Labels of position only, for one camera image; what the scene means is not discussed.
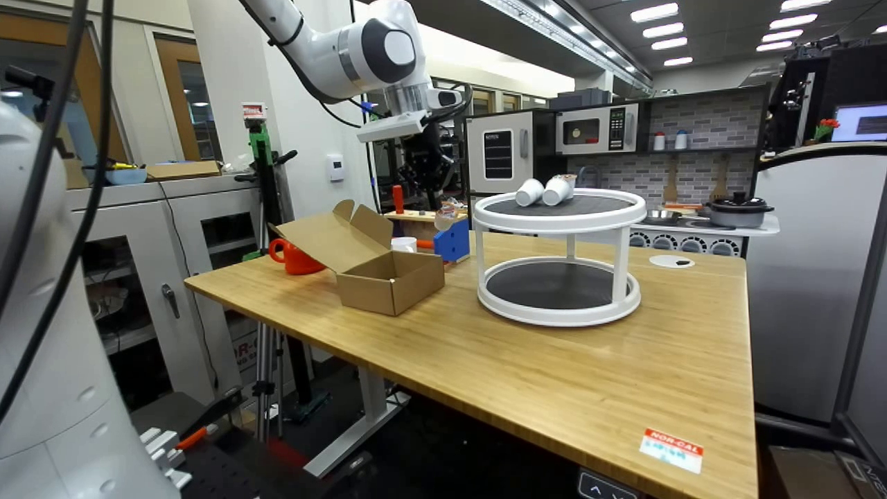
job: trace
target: box flap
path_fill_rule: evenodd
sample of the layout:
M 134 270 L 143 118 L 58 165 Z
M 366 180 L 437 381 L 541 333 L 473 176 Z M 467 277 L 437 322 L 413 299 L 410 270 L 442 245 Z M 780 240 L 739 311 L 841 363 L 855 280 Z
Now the box flap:
M 366 205 L 358 205 L 353 209 L 352 198 L 337 201 L 331 212 L 277 223 L 283 238 L 328 266 L 334 274 L 384 255 L 389 230 L 384 215 L 376 215 Z

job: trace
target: refrigerator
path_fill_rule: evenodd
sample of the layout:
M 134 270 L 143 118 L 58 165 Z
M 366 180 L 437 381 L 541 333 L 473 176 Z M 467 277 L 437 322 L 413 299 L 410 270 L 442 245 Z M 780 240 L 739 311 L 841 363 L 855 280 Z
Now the refrigerator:
M 754 399 L 830 423 L 887 180 L 887 144 L 786 150 L 757 172 L 779 236 L 747 240 Z

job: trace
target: floor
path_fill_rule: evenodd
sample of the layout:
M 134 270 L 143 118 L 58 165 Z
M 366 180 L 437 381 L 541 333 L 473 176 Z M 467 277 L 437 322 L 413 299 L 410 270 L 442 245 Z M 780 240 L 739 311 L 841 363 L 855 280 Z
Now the floor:
M 274 481 L 280 496 L 319 499 L 574 499 L 577 464 L 538 446 L 510 438 L 488 423 L 460 416 L 437 401 L 410 394 L 410 401 L 394 416 L 353 457 L 323 478 L 295 469 L 304 457 L 323 449 L 341 430 L 359 416 L 358 374 L 352 366 L 326 367 L 315 381 L 326 401 L 302 423 L 286 423 L 288 449 L 270 452 L 274 464 L 252 469 Z M 230 442 L 240 459 L 255 449 Z

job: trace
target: metal table leg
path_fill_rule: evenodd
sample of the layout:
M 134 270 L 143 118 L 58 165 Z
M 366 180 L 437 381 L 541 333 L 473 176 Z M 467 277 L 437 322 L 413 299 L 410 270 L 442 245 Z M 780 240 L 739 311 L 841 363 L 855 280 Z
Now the metal table leg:
M 341 459 L 345 459 L 366 438 L 370 438 L 395 410 L 384 396 L 384 380 L 358 367 L 362 416 L 344 430 L 323 452 L 319 452 L 304 471 L 310 477 L 326 477 Z

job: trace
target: ceiling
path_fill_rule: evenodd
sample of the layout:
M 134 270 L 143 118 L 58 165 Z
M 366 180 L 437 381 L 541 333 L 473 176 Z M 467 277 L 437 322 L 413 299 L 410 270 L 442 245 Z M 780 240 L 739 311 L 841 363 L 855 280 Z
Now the ceiling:
M 482 0 L 410 0 L 417 21 L 437 29 L 462 35 L 467 42 L 502 50 L 507 55 L 531 61 L 538 65 L 570 73 L 592 78 L 600 69 L 583 57 L 563 50 L 545 35 L 511 21 L 510 15 L 488 8 Z M 657 6 L 665 0 L 557 0 L 577 19 L 590 19 L 608 33 L 614 47 L 629 51 L 629 61 L 644 73 L 662 72 L 662 61 L 672 55 L 693 55 L 693 65 L 726 64 L 726 61 L 751 61 L 773 57 L 773 51 L 757 55 L 754 47 L 768 33 L 771 19 L 779 15 L 780 0 L 675 0 L 678 19 L 690 37 L 686 47 L 653 51 L 649 37 L 640 35 L 643 28 L 658 25 L 644 21 L 635 25 L 632 11 Z M 809 8 L 818 14 L 818 21 L 804 28 L 801 42 L 815 42 L 819 35 L 841 37 L 873 37 L 887 42 L 887 35 L 870 35 L 873 28 L 887 25 L 887 0 L 830 0 L 830 6 Z

